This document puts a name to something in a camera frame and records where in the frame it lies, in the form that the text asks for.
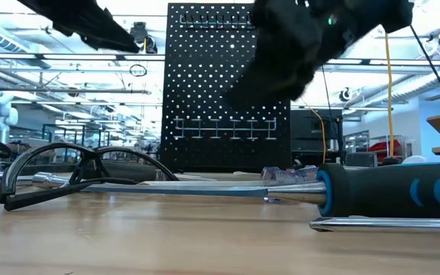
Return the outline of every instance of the black pegboard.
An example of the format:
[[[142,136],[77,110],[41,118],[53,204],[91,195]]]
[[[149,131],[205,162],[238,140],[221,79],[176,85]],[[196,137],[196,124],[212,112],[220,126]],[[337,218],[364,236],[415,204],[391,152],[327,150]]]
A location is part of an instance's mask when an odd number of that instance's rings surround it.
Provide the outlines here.
[[[230,171],[290,165],[289,100],[237,112],[222,98],[254,56],[250,9],[169,4],[160,146],[167,167]]]

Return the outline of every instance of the robotic hand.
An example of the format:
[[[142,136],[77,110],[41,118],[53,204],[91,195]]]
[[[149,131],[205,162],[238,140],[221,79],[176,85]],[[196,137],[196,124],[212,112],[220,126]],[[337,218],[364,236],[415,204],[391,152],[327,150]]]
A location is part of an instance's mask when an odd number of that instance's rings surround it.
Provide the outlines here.
[[[387,33],[409,26],[412,9],[409,0],[256,0],[256,53],[225,99],[234,108],[295,100],[320,66],[379,24]]]

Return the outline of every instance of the fluorescent light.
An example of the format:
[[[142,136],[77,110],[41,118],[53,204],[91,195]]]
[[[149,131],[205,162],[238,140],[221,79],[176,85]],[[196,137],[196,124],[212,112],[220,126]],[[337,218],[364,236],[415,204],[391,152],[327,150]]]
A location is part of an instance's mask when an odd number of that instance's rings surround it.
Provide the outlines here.
[[[11,102],[12,104],[33,104],[33,102],[26,102],[23,100],[15,100]]]
[[[355,111],[388,111],[388,108],[378,108],[378,107],[349,107],[349,110],[355,110]]]
[[[372,60],[370,61],[371,65],[387,65],[388,62],[386,60]]]
[[[35,55],[26,53],[0,53],[0,59],[35,59]]]
[[[81,102],[81,105],[98,105],[98,106],[115,106],[115,105],[120,105],[119,102]]]
[[[164,56],[156,56],[154,54],[148,55],[126,55],[126,60],[164,60]]]
[[[60,109],[58,109],[58,108],[55,108],[55,107],[53,107],[53,106],[50,106],[50,105],[45,105],[45,104],[43,104],[42,107],[44,107],[45,109],[50,110],[50,111],[52,111],[52,112],[63,113],[62,110],[60,110]]]
[[[107,54],[44,54],[48,60],[116,60],[116,56]]]
[[[356,59],[339,59],[339,60],[329,60],[327,62],[328,65],[332,64],[361,64],[363,60],[356,60]]]
[[[387,65],[386,60],[372,60],[371,65]],[[430,66],[427,60],[391,60],[390,64],[393,66]],[[440,66],[440,60],[433,60],[433,65]]]
[[[76,130],[76,129],[82,130],[84,125],[85,125],[84,123],[74,123],[73,125],[61,125],[59,127],[65,129],[72,129],[72,130]]]
[[[47,105],[75,105],[75,102],[37,102],[37,104],[47,104]]]
[[[161,107],[162,103],[125,103],[125,106],[156,106]]]
[[[329,110],[329,107],[328,107],[328,106],[291,105],[291,107],[300,108],[300,109],[304,109],[304,108],[306,108],[307,110],[308,110],[308,109],[311,109],[311,108],[312,108],[312,109]],[[332,107],[332,106],[330,106],[330,109],[331,109],[331,110],[343,110],[344,107],[336,107],[336,106]]]
[[[94,118],[92,115],[82,112],[67,112],[67,114],[75,116],[77,118],[89,118],[89,119]]]
[[[121,123],[121,122],[125,122],[125,121],[117,121],[117,120],[114,120],[114,121],[94,121],[94,122],[96,122],[96,123]]]
[[[329,109],[331,109],[331,110],[344,110],[344,107],[328,107],[328,106],[309,106],[309,108],[312,108],[315,110],[317,110],[317,109],[319,109],[319,110],[329,110]]]

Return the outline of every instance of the screwdriver handle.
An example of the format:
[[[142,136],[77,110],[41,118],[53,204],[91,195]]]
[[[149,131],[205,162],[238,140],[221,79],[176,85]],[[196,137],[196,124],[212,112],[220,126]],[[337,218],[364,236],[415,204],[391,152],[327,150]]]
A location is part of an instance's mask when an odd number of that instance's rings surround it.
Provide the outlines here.
[[[345,171],[322,165],[327,202],[322,216],[440,218],[440,163],[413,163]]]

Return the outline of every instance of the workbench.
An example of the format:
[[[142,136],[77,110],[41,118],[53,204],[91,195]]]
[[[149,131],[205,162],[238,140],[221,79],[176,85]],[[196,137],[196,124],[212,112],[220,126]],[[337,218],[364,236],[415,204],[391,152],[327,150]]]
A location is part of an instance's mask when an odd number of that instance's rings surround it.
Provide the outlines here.
[[[319,233],[315,206],[76,193],[6,212],[0,274],[440,274],[440,235]]]

